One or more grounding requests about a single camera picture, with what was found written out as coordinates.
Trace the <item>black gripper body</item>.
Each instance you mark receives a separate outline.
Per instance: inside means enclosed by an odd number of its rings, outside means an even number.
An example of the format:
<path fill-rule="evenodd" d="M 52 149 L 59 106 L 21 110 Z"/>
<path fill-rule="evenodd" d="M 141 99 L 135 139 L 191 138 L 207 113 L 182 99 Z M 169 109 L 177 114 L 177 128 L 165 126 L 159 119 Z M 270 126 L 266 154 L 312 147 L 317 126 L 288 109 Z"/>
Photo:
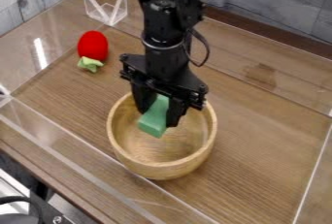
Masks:
<path fill-rule="evenodd" d="M 202 110 L 209 87 L 189 67 L 187 46 L 146 48 L 145 54 L 123 53 L 119 61 L 120 77 L 131 84 L 147 86 L 157 95 L 183 99 L 190 108 Z"/>

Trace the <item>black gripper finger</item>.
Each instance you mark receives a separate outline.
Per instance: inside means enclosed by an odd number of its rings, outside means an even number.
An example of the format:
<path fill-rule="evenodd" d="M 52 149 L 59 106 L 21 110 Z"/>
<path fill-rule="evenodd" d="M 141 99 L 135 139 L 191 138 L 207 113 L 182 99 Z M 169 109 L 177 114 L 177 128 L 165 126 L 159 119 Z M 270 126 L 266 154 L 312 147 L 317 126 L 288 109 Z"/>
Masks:
<path fill-rule="evenodd" d="M 166 111 L 166 126 L 177 127 L 181 117 L 186 114 L 189 103 L 183 99 L 170 98 L 169 109 Z"/>
<path fill-rule="evenodd" d="M 145 114 L 157 99 L 157 93 L 145 85 L 131 84 L 135 105 L 141 114 Z"/>

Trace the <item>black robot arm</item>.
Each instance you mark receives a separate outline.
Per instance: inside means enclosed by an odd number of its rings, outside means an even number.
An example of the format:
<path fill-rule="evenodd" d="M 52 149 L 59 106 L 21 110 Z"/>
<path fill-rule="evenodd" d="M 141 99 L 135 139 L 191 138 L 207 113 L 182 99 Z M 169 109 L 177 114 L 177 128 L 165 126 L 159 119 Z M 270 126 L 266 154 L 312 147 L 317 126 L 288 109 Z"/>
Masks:
<path fill-rule="evenodd" d="M 205 37 L 194 29 L 203 18 L 201 0 L 138 0 L 143 11 L 143 54 L 120 55 L 120 77 L 131 83 L 137 109 L 147 112 L 157 97 L 169 98 L 166 125 L 175 127 L 187 109 L 201 110 L 209 87 L 190 68 L 191 40 Z"/>

